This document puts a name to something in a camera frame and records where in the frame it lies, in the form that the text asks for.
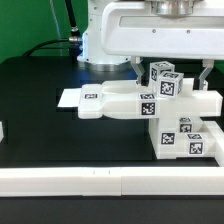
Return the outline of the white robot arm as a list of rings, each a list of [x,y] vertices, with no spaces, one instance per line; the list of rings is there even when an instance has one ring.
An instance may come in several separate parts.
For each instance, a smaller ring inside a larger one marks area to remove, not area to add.
[[[87,0],[81,65],[113,71],[130,62],[137,83],[148,83],[143,57],[199,59],[202,88],[224,60],[224,0]]]

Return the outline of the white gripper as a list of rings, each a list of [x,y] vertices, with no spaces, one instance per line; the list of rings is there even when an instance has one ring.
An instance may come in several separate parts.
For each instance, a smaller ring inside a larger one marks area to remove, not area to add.
[[[102,48],[132,56],[138,85],[145,74],[141,57],[203,59],[202,90],[213,60],[224,60],[224,0],[193,0],[188,15],[161,15],[158,8],[154,1],[108,4],[102,15]]]

